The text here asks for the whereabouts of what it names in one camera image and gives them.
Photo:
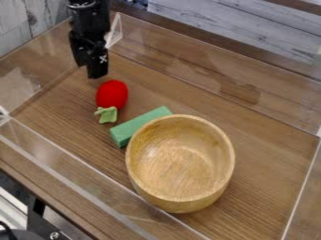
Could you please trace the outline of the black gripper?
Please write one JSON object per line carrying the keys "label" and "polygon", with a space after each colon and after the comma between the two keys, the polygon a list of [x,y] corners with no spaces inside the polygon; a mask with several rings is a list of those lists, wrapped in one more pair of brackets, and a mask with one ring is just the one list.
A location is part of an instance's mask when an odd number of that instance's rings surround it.
{"label": "black gripper", "polygon": [[87,49],[106,46],[106,34],[111,30],[110,0],[69,0],[67,6],[71,12],[70,48],[74,60],[79,67],[87,64],[89,77],[98,79],[109,74],[109,50],[91,51],[89,58]]}

